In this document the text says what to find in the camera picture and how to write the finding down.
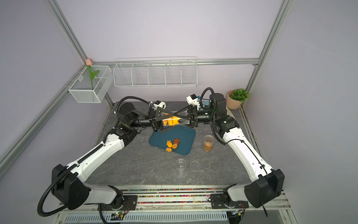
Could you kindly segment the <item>clear cookie jar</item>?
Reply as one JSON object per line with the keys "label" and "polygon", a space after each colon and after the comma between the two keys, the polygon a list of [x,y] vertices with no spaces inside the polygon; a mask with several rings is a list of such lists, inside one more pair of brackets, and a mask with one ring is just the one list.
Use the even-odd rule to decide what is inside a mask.
{"label": "clear cookie jar", "polygon": [[161,121],[161,124],[164,127],[174,127],[176,125],[189,125],[190,121],[184,118],[172,116],[169,118],[165,118]]}
{"label": "clear cookie jar", "polygon": [[211,151],[213,143],[214,143],[214,137],[212,135],[206,135],[203,140],[203,149],[206,152]]}
{"label": "clear cookie jar", "polygon": [[178,159],[175,162],[176,174],[179,177],[183,177],[186,172],[186,161],[184,159]]}

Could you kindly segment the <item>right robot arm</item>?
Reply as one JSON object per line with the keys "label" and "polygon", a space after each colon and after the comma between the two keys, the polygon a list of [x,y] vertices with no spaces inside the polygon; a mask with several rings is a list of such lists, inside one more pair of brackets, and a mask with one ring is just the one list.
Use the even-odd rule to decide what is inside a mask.
{"label": "right robot arm", "polygon": [[233,149],[248,173],[250,184],[233,184],[224,190],[226,205],[248,201],[255,208],[263,207],[281,195],[285,176],[280,169],[273,169],[250,144],[236,119],[227,113],[224,95],[214,92],[211,87],[206,88],[202,95],[207,91],[211,93],[208,106],[204,106],[202,97],[195,94],[186,98],[188,106],[184,119],[189,121],[190,127],[197,127],[199,123],[209,124],[215,139]]}

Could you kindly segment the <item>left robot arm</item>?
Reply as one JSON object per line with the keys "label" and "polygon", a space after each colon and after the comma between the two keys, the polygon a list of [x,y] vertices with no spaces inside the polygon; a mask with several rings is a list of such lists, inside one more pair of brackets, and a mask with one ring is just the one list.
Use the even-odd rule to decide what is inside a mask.
{"label": "left robot arm", "polygon": [[128,146],[139,134],[139,127],[152,127],[158,131],[180,123],[175,113],[166,110],[165,102],[148,102],[134,96],[121,99],[115,114],[114,127],[97,146],[66,166],[59,164],[53,168],[52,183],[37,205],[39,216],[48,217],[84,204],[97,204],[99,210],[105,206],[121,210],[125,205],[123,192],[112,185],[87,185],[85,182],[89,176],[112,155]]}

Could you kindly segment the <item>teal plastic tray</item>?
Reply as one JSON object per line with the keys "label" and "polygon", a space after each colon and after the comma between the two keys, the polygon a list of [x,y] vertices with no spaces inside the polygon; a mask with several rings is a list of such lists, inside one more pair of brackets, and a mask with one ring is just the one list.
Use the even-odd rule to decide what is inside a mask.
{"label": "teal plastic tray", "polygon": [[171,150],[177,154],[188,155],[195,136],[195,130],[184,126],[177,126],[166,131],[154,132],[149,139],[149,144],[167,151]]}

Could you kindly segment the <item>potted green plant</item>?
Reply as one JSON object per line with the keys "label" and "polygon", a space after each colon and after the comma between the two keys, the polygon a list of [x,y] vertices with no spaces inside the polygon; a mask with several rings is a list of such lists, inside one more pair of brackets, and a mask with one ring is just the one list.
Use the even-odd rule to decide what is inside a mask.
{"label": "potted green plant", "polygon": [[249,93],[244,89],[229,90],[227,93],[227,107],[232,110],[238,109],[248,98]]}

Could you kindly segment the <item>artificial pink tulip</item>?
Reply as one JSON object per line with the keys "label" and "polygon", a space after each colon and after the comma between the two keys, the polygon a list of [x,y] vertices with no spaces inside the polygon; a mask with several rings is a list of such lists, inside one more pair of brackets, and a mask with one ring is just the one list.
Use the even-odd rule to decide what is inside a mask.
{"label": "artificial pink tulip", "polygon": [[91,59],[87,58],[86,59],[86,67],[87,67],[87,70],[89,72],[89,77],[90,77],[90,82],[91,82],[91,88],[92,90],[94,90],[94,87],[93,87],[93,80],[94,78],[96,77],[96,75],[99,73],[99,71],[93,71],[91,66],[93,65],[93,62]]}

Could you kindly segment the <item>white mesh wall basket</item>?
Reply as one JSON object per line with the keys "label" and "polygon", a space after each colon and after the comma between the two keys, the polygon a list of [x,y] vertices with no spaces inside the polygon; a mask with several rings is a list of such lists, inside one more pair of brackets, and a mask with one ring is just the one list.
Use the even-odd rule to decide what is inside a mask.
{"label": "white mesh wall basket", "polygon": [[69,92],[78,103],[101,103],[113,83],[113,74],[109,66],[93,65],[93,71],[99,71],[93,80],[94,90],[91,88],[90,75],[85,68],[74,83]]}

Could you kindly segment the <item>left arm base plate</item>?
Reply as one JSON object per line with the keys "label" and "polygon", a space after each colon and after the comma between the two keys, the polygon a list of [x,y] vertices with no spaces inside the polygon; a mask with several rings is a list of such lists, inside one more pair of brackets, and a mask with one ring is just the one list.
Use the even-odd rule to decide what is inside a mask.
{"label": "left arm base plate", "polygon": [[138,196],[136,195],[123,195],[115,198],[110,204],[100,204],[99,207],[102,211],[134,211],[136,210]]}

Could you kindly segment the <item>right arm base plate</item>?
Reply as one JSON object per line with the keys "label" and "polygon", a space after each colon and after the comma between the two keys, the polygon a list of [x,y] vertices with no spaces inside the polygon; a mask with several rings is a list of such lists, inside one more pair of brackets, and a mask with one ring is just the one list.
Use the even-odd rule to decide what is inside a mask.
{"label": "right arm base plate", "polygon": [[228,195],[211,194],[208,198],[208,202],[211,204],[212,209],[247,209],[249,207],[246,201],[232,201]]}

